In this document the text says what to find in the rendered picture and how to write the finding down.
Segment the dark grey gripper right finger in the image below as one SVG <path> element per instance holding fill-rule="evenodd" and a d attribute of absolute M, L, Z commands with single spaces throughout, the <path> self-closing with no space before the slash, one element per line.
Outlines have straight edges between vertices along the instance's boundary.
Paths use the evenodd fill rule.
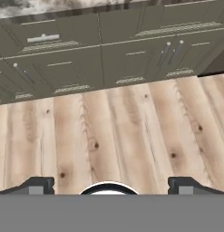
<path fill-rule="evenodd" d="M 224 191 L 206 187 L 192 177 L 169 177 L 169 195 L 201 195 L 201 194 L 220 194 Z"/>

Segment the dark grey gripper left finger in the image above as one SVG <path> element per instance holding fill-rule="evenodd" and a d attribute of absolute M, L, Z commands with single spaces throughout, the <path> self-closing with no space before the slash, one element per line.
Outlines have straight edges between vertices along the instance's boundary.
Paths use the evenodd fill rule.
<path fill-rule="evenodd" d="M 19 186 L 0 191 L 0 195 L 6 194 L 53 195 L 54 177 L 31 177 Z"/>

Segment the white and black round object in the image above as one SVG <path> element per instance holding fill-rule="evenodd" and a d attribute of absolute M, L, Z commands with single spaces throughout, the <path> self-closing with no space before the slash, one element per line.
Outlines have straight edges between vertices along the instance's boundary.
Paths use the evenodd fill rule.
<path fill-rule="evenodd" d="M 138 192 L 130 186 L 117 181 L 101 181 L 85 188 L 81 195 L 92 195 L 101 192 L 103 195 L 112 193 L 123 195 L 138 195 Z"/>

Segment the narrow olive cupboard door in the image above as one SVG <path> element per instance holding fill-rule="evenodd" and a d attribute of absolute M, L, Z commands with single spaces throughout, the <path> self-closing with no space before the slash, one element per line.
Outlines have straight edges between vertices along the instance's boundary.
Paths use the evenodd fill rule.
<path fill-rule="evenodd" d="M 0 58 L 0 104 L 28 101 L 39 96 L 30 81 Z"/>

